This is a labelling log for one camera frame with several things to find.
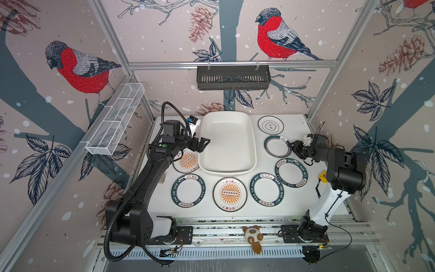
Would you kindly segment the green red ringed plate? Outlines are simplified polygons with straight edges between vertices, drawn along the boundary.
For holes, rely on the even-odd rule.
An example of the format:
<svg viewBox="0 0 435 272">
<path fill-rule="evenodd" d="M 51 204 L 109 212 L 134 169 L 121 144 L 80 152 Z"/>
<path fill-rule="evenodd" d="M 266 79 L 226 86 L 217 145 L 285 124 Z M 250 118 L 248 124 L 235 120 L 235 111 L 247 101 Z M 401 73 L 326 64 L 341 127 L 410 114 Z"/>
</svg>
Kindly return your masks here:
<svg viewBox="0 0 435 272">
<path fill-rule="evenodd" d="M 291 142 L 283 136 L 269 136 L 263 145 L 266 152 L 275 158 L 286 158 L 292 154 Z"/>
</svg>

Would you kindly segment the green hao shi plate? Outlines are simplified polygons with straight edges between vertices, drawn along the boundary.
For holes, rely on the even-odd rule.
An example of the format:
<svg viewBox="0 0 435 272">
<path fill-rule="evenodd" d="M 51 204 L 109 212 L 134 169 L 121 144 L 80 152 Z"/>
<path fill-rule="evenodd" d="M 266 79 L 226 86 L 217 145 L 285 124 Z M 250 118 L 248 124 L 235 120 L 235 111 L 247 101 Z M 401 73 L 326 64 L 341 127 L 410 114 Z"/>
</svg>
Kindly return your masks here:
<svg viewBox="0 0 435 272">
<path fill-rule="evenodd" d="M 284 187 L 272 174 L 258 173 L 254 175 L 249 184 L 252 198 L 264 207 L 274 207 L 284 199 Z"/>
<path fill-rule="evenodd" d="M 171 198 L 173 203 L 182 208 L 191 208 L 198 205 L 206 193 L 204 180 L 195 174 L 180 176 L 173 184 Z"/>
<path fill-rule="evenodd" d="M 296 159 L 285 158 L 275 165 L 275 174 L 283 185 L 290 188 L 301 188 L 308 182 L 308 171 Z"/>
</svg>

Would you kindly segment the small white green-rimmed plate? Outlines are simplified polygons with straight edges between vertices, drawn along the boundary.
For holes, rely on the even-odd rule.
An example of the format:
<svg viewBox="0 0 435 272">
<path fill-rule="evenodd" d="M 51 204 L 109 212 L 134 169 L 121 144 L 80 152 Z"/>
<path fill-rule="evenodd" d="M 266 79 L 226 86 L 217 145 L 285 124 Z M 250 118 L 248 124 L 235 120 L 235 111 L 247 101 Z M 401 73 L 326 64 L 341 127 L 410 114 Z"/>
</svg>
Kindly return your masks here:
<svg viewBox="0 0 435 272">
<path fill-rule="evenodd" d="M 257 122 L 258 128 L 268 135 L 279 135 L 284 130 L 284 123 L 274 116 L 263 116 Z"/>
</svg>

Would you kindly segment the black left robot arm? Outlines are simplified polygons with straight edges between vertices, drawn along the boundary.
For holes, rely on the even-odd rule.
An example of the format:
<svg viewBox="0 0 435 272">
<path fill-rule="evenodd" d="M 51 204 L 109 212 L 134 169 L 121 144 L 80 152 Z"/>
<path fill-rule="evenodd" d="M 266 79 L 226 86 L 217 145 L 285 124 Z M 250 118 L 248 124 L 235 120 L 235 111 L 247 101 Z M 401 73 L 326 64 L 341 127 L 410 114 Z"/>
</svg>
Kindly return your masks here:
<svg viewBox="0 0 435 272">
<path fill-rule="evenodd" d="M 146 150 L 147 162 L 136 181 L 121 199 L 110 201 L 105 209 L 106 234 L 104 248 L 110 243 L 144 247 L 150 241 L 172 242 L 177 236 L 175 219 L 169 216 L 152 218 L 148 205 L 164 172 L 182 151 L 201 153 L 209 144 L 207 138 L 197 138 L 195 129 L 200 121 L 190 116 L 184 121 L 163 121 L 155 139 Z"/>
</svg>

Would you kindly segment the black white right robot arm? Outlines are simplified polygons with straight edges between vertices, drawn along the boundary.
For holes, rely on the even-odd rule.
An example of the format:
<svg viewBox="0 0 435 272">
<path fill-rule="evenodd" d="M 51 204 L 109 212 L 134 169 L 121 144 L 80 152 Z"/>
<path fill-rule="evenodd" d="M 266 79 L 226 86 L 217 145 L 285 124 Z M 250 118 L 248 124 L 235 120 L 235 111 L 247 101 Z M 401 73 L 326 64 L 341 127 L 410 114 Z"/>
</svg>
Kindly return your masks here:
<svg viewBox="0 0 435 272">
<path fill-rule="evenodd" d="M 364 189 L 367 177 L 365 157 L 345 149 L 327 147 L 324 136 L 314 136 L 310 145 L 296 141 L 293 152 L 302 160 L 326 164 L 326 188 L 316 205 L 300 220 L 298 234 L 303 241 L 322 240 L 338 207 L 351 195 Z"/>
</svg>

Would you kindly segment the white plastic bin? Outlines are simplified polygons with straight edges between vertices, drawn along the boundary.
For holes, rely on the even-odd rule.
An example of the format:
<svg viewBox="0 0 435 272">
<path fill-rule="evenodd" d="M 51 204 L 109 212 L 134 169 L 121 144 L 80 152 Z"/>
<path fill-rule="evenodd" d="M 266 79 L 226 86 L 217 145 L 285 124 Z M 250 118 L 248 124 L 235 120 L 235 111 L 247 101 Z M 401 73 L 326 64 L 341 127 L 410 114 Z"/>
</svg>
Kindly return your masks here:
<svg viewBox="0 0 435 272">
<path fill-rule="evenodd" d="M 210 112 L 203 116 L 200 136 L 210 143 L 199 154 L 199 167 L 214 176 L 241 176 L 257 166 L 254 129 L 248 114 Z"/>
</svg>

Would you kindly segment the orange sunburst plate left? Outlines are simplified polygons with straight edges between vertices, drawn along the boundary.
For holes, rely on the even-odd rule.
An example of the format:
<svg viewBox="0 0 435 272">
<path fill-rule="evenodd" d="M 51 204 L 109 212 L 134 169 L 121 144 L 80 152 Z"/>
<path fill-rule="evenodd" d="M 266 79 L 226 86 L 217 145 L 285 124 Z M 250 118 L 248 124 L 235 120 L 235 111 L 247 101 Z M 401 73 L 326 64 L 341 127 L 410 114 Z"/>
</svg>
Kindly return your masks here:
<svg viewBox="0 0 435 272">
<path fill-rule="evenodd" d="M 189 149 L 180 151 L 172 163 L 177 172 L 187 174 L 196 171 L 199 168 L 198 153 Z"/>
</svg>

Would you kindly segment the orange sunburst plate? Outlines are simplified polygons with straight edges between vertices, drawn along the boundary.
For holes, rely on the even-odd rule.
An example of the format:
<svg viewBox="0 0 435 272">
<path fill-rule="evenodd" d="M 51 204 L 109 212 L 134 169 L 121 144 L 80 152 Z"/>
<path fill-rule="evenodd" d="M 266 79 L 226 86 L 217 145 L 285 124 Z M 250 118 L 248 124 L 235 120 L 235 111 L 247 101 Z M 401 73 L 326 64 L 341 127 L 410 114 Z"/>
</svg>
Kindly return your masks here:
<svg viewBox="0 0 435 272">
<path fill-rule="evenodd" d="M 222 211 L 234 213 L 241 210 L 248 199 L 248 191 L 242 181 L 234 177 L 219 180 L 213 189 L 215 205 Z"/>
<path fill-rule="evenodd" d="M 177 172 L 187 174 L 196 171 L 199 168 L 198 153 L 189 149 L 180 151 L 172 163 Z"/>
</svg>

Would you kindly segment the yellow tape measure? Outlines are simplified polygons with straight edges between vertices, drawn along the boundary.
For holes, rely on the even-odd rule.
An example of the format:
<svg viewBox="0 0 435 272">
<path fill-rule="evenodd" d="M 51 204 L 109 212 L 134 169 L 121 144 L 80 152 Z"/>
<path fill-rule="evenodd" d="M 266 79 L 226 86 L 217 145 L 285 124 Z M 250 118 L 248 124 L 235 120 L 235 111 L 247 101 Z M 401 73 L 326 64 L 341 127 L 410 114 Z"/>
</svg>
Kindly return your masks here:
<svg viewBox="0 0 435 272">
<path fill-rule="evenodd" d="M 319 176 L 318 176 L 318 183 L 317 183 L 317 186 L 315 188 L 318 198 L 321 198 L 321 194 L 320 194 L 320 191 L 319 191 L 320 184 L 328 184 L 329 183 L 327 181 L 326 175 L 327 175 L 327 172 L 326 171 L 322 171 L 319 174 Z"/>
</svg>

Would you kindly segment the orange sunburst plate centre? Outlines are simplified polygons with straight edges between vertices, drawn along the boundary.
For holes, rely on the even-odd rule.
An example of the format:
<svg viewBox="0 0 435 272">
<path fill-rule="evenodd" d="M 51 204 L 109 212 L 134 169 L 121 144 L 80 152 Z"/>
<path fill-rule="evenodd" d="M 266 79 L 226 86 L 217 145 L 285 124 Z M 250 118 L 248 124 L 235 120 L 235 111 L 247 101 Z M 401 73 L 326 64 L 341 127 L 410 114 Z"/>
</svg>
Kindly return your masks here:
<svg viewBox="0 0 435 272">
<path fill-rule="evenodd" d="M 234 213 L 241 210 L 248 199 L 248 191 L 242 181 L 234 177 L 219 180 L 213 189 L 215 205 L 222 211 Z"/>
</svg>

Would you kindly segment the brown plush toy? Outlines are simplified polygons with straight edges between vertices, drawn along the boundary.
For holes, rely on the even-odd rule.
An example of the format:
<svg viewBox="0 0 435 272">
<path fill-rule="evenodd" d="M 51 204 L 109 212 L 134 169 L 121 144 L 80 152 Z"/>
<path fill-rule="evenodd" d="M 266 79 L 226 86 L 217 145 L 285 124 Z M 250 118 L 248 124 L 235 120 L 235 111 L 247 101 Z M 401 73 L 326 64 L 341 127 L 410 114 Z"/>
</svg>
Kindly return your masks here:
<svg viewBox="0 0 435 272">
<path fill-rule="evenodd" d="M 253 252 L 260 255 L 262 252 L 261 241 L 263 234 L 260 232 L 260 227 L 255 225 L 252 227 L 243 227 L 244 239 L 251 245 Z"/>
</svg>

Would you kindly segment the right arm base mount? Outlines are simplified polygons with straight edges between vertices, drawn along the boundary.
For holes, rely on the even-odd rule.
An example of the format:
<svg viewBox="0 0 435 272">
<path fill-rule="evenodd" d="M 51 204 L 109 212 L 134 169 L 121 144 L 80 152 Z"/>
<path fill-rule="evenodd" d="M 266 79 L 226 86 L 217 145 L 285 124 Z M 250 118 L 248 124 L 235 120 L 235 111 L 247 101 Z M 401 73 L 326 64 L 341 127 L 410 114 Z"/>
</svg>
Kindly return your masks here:
<svg viewBox="0 0 435 272">
<path fill-rule="evenodd" d="M 282 225 L 279 233 L 285 243 L 328 243 L 328 226 L 318 224 L 310 215 L 310 210 L 299 220 L 299 225 Z"/>
</svg>

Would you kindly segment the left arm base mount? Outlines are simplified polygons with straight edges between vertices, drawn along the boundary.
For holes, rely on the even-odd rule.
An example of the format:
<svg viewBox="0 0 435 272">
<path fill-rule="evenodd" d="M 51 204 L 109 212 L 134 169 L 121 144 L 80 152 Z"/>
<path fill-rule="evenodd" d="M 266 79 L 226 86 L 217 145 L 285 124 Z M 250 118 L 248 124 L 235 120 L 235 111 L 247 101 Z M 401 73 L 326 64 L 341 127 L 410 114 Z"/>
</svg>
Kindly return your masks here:
<svg viewBox="0 0 435 272">
<path fill-rule="evenodd" d="M 153 219 L 153 230 L 148 245 L 190 245 L 192 238 L 192 226 L 179 226 L 175 218 L 157 216 Z"/>
</svg>

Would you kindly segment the aluminium rail base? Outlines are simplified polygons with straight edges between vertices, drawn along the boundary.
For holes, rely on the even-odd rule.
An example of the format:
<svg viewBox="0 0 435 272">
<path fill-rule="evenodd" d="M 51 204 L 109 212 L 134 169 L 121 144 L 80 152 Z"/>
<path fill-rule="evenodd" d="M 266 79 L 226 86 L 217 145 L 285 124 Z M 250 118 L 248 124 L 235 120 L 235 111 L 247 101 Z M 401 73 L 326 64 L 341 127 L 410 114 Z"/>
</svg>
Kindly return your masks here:
<svg viewBox="0 0 435 272">
<path fill-rule="evenodd" d="M 235 220 L 235 221 L 179 221 L 179 226 L 192 226 L 190 245 L 146 245 L 145 248 L 160 260 L 215 260 L 238 258 L 308 258 L 314 259 L 342 248 L 362 245 L 374 251 L 380 244 L 367 223 L 339 218 L 327 230 L 328 243 L 285 243 L 279 233 L 282 225 L 299 225 L 294 219 Z M 259 226 L 263 234 L 262 252 L 257 255 L 244 239 L 243 227 Z"/>
</svg>

